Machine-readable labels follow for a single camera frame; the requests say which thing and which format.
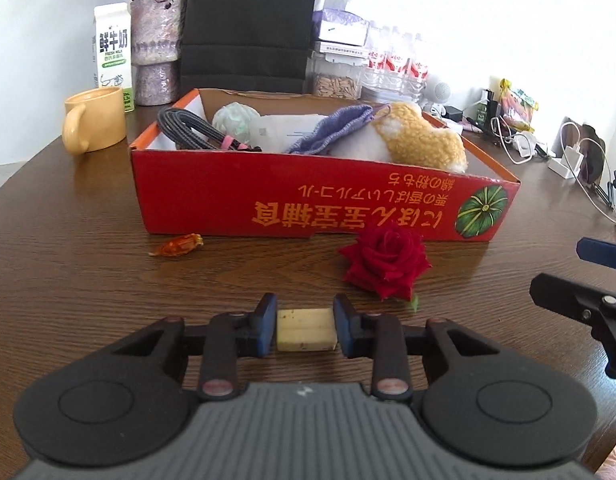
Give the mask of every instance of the mug handle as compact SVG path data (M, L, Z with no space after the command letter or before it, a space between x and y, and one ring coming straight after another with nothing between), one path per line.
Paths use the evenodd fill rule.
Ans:
M62 140L66 151L71 155L81 155L88 150L88 140L80 138L79 122L86 110L85 104L79 104L66 114L62 129Z

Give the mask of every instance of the green leaf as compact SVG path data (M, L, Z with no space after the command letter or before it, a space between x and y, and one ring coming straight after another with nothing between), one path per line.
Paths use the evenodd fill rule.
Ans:
M410 308L412 309L413 314L417 312L419 307L419 296L414 294L412 297L412 301L410 302Z

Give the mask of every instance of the milk carton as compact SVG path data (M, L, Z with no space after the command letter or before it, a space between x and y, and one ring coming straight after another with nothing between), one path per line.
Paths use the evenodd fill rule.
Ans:
M121 86L124 89L125 110L134 110L128 4L95 7L92 57L96 67L95 85Z

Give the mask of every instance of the plush toy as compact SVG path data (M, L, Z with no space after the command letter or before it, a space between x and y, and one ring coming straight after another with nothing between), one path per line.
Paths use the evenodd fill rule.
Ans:
M466 150L459 134L435 128L414 103L392 103L374 120L328 146L322 155L395 162L465 173Z

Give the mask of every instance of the white plug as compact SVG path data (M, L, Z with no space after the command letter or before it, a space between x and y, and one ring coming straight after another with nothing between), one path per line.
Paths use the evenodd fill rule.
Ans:
M562 178L575 178L579 175L583 160L584 156L579 153L579 143L577 143L574 147L566 146L560 160L556 158L549 160L548 167Z
M517 134L512 139L512 147L515 148L523 158L528 158L533 155L536 144L537 139L535 139L534 135L530 132Z

